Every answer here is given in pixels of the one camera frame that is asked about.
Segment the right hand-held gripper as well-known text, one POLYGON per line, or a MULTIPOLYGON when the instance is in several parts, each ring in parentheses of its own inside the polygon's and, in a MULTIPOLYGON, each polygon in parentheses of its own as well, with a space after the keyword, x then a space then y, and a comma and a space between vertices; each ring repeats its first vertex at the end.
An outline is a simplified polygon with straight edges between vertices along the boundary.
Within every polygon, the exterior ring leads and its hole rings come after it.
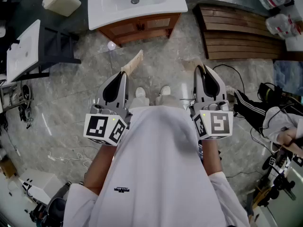
POLYGON ((199 64, 194 71, 193 106, 198 140, 218 140, 232 135, 233 112, 229 109, 226 86, 219 75, 206 65, 199 64))

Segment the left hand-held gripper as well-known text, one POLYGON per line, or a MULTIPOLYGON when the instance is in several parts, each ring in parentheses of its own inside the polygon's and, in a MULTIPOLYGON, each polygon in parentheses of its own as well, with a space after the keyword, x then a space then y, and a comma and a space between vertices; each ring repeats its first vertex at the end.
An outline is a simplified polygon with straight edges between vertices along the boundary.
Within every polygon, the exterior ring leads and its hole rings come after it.
POLYGON ((96 104, 86 114, 83 136, 107 146, 117 146, 129 129, 132 114, 126 107, 129 78, 122 71, 109 77, 97 90, 96 104))

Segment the person's left forearm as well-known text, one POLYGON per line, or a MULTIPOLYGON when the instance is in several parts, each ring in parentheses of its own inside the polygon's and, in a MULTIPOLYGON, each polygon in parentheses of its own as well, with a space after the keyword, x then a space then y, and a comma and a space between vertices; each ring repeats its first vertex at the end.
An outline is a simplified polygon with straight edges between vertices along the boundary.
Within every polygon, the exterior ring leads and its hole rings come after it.
POLYGON ((103 145, 84 177, 84 186, 99 195, 116 152, 115 146, 103 145))

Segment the person's right forearm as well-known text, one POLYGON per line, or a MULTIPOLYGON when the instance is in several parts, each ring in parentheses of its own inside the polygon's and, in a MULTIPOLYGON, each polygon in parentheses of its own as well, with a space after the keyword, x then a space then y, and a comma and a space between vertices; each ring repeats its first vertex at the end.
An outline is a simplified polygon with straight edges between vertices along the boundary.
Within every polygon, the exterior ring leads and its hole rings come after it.
POLYGON ((216 140, 202 140, 203 166, 208 176, 222 172, 222 164, 219 156, 216 140))

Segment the person's light trousers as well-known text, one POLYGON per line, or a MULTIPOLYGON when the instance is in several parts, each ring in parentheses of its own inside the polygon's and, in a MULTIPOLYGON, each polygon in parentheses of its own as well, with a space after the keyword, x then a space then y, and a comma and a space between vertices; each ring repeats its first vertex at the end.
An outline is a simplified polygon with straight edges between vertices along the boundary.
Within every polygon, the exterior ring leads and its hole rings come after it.
MULTIPOLYGON (((155 106, 169 106, 184 109, 183 105, 172 95, 161 95, 155 99, 155 106)), ((145 96, 136 97, 133 99, 130 109, 137 107, 150 106, 150 101, 145 96)))

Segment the wooden slatted platform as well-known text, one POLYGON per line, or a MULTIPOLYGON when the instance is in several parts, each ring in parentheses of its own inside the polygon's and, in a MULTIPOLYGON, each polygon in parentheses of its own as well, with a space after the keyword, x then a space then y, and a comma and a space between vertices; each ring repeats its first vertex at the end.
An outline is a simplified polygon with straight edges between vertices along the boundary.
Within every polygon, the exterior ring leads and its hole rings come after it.
POLYGON ((208 60, 276 60, 286 53, 284 40, 269 32, 262 15, 208 4, 196 5, 193 13, 208 60))

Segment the wooden vanity cabinet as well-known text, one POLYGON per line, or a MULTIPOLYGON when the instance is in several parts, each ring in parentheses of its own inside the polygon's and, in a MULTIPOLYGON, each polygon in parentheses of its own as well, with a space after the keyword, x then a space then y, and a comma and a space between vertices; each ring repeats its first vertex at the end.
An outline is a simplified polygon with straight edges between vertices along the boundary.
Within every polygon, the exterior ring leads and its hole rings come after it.
POLYGON ((159 36, 170 38, 181 13, 165 13, 130 18, 98 28, 118 46, 159 36))

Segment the large white sink basin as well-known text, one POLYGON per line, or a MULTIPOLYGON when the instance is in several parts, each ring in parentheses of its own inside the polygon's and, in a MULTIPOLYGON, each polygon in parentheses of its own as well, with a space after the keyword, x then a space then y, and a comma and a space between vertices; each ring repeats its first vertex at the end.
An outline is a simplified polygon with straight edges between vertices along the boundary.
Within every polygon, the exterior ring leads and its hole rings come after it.
POLYGON ((88 0, 89 29, 94 30, 114 22, 141 16, 187 12, 185 0, 88 0))

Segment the blue tarp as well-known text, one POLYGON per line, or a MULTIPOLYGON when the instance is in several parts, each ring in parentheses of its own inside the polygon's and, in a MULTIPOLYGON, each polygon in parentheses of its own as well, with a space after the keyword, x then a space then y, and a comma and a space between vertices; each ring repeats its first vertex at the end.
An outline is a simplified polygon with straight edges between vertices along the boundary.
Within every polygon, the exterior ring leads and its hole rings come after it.
POLYGON ((274 84, 286 92, 303 96, 303 61, 275 61, 274 84))

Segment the person's white shirt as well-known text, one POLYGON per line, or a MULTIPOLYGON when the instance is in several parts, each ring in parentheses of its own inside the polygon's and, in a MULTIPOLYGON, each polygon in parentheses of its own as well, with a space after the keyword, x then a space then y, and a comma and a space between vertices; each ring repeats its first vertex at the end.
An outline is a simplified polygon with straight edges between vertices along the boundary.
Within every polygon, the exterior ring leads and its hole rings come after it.
POLYGON ((207 175, 184 109, 132 113, 100 194, 71 185, 63 227, 250 227, 223 171, 207 175))

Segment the small white sink basin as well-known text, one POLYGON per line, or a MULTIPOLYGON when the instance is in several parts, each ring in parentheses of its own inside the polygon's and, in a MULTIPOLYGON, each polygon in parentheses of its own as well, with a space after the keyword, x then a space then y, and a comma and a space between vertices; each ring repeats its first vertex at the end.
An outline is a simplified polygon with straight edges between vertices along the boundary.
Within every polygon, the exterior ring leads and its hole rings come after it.
POLYGON ((19 43, 7 50, 7 82, 16 81, 38 62, 39 31, 41 21, 32 23, 19 37, 19 43))

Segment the beige plastic bin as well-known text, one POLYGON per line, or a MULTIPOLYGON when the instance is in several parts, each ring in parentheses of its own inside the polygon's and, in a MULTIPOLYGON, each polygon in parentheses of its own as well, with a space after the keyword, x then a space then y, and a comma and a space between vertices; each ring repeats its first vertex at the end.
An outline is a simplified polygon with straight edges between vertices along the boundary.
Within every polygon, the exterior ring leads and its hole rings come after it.
POLYGON ((80 0, 43 0, 42 6, 59 15, 69 17, 81 5, 80 0))

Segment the white box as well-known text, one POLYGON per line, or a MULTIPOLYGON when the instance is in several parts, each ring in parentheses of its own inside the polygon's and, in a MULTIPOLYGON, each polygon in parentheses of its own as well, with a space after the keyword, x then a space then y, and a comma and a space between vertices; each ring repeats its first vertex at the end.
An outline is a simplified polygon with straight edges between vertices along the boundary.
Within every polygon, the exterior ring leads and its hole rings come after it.
POLYGON ((26 194, 45 205, 48 205, 52 197, 63 187, 62 182, 55 174, 27 169, 19 180, 24 185, 26 194))

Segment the black wheeled equipment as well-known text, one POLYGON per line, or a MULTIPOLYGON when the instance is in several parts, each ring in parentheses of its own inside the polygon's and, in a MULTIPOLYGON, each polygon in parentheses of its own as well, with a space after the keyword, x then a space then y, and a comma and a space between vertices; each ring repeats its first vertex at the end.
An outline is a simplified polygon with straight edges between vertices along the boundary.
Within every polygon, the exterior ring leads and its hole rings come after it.
POLYGON ((29 214, 36 227, 63 227, 66 200, 64 196, 69 191, 71 182, 68 181, 51 198, 48 205, 39 203, 29 214))

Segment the cardboard box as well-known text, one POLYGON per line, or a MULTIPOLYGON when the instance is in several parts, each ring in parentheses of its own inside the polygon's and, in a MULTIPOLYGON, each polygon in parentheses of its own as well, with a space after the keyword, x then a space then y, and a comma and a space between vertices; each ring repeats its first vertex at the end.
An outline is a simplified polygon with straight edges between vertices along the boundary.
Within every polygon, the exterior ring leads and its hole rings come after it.
POLYGON ((8 179, 12 176, 17 176, 17 170, 10 158, 6 158, 0 161, 0 169, 8 179))

